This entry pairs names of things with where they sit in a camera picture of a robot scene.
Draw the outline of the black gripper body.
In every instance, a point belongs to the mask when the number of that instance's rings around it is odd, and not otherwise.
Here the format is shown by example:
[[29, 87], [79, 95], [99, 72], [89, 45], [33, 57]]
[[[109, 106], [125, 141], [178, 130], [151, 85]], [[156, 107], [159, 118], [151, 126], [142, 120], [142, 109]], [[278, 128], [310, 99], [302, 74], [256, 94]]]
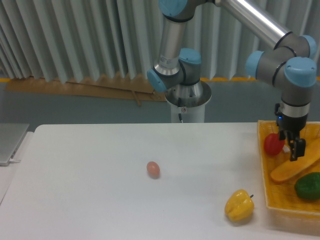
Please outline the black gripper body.
[[289, 143], [301, 139], [300, 131], [306, 126], [308, 118], [308, 105], [293, 106], [287, 103], [276, 103], [274, 108], [278, 132], [284, 131]]

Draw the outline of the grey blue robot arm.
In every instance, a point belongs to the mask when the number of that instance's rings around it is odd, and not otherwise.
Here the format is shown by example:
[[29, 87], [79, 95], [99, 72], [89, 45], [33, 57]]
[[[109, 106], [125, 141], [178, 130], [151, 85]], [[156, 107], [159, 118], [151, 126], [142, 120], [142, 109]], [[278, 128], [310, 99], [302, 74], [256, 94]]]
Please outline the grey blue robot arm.
[[[200, 82], [200, 53], [181, 47], [186, 23], [203, 4], [202, 0], [161, 0], [158, 3], [165, 24], [159, 55], [147, 71], [147, 79], [178, 108], [179, 122], [183, 121], [184, 109], [204, 105], [211, 98], [209, 88]], [[287, 141], [290, 160], [296, 161], [306, 153], [306, 141], [300, 132], [306, 125], [316, 85], [315, 40], [308, 35], [295, 35], [248, 0], [216, 0], [214, 5], [227, 10], [271, 46], [272, 51], [253, 52], [245, 63], [245, 70], [250, 77], [281, 90], [281, 101], [274, 110], [278, 137]]]

